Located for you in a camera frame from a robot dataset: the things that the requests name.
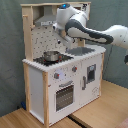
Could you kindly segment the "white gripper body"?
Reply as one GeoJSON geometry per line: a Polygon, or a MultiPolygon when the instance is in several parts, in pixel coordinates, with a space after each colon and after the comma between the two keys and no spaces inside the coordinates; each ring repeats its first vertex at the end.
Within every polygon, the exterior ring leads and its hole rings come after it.
{"type": "Polygon", "coordinates": [[[64,30],[59,30],[57,32],[57,39],[67,48],[73,49],[78,46],[78,40],[69,37],[64,30]]]}

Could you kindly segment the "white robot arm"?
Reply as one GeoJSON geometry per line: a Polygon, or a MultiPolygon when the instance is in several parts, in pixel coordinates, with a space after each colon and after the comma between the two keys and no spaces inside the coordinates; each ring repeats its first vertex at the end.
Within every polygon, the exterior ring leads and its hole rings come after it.
{"type": "Polygon", "coordinates": [[[74,38],[89,40],[99,44],[112,44],[127,50],[124,62],[128,65],[128,27],[113,25],[100,31],[86,26],[87,15],[68,3],[57,9],[53,30],[59,39],[70,47],[74,38]]]}

